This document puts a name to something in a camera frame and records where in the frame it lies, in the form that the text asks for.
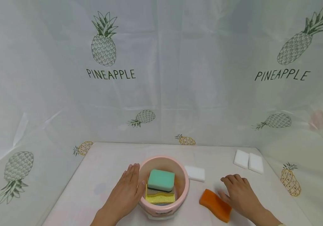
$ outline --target yellow pineapple print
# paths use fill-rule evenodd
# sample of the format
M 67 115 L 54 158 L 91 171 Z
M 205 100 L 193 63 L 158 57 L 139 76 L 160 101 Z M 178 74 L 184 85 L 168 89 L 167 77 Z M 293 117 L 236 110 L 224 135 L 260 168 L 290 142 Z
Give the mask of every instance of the yellow pineapple print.
M 75 146 L 74 148 L 74 155 L 77 156 L 78 154 L 80 155 L 86 155 L 87 152 L 90 150 L 91 146 L 93 145 L 93 142 L 91 141 L 86 141 L 83 142 L 80 146 Z
M 181 145 L 195 145 L 195 141 L 192 138 L 184 137 L 182 134 L 178 134 L 175 138 L 179 140 Z
M 301 193 L 300 183 L 296 180 L 295 175 L 293 175 L 293 170 L 297 169 L 295 164 L 284 164 L 283 170 L 281 172 L 281 182 L 288 190 L 290 195 L 298 197 Z

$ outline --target fabric backdrop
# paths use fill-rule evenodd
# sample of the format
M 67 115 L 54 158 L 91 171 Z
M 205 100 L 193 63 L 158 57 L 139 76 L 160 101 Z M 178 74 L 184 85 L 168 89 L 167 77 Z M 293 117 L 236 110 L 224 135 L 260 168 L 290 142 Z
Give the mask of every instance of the fabric backdrop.
M 0 1 L 0 225 L 96 141 L 257 147 L 323 225 L 323 1 Z

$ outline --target teal sponge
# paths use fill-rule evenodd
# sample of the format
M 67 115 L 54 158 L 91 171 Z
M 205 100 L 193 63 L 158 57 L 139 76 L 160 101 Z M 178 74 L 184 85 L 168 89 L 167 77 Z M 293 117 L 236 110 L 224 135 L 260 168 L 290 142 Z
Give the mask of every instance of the teal sponge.
M 174 173 L 153 169 L 150 172 L 148 188 L 170 192 L 174 187 L 174 177 Z

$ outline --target pineapple text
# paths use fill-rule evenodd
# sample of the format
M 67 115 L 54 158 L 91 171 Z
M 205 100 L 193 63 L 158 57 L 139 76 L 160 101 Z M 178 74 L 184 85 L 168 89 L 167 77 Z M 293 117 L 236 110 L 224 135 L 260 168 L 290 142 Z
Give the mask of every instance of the pineapple text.
M 131 79 L 135 78 L 134 70 L 127 71 L 126 70 L 113 70 L 113 71 L 99 71 L 99 70 L 89 70 L 86 69 L 89 78 L 97 78 L 97 79 Z
M 284 69 L 284 70 L 274 70 L 274 71 L 265 71 L 261 72 L 259 71 L 257 73 L 257 76 L 255 78 L 255 81 L 257 80 L 258 77 L 261 77 L 261 81 L 266 81 L 266 80 L 275 80 L 275 79 L 281 79 L 281 78 L 290 78 L 293 77 L 294 80 L 300 80 L 300 81 L 305 81 L 304 77 L 307 77 L 307 73 L 310 73 L 310 71 L 305 71 L 304 74 L 300 73 L 300 70 L 298 69 L 297 71 L 295 69 Z

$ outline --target orange sponge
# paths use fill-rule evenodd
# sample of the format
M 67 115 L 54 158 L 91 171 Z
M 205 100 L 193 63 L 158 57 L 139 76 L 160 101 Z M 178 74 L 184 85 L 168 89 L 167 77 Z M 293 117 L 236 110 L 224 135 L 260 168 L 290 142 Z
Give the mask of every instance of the orange sponge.
M 203 192 L 199 204 L 207 207 L 221 221 L 229 222 L 232 208 L 211 190 Z

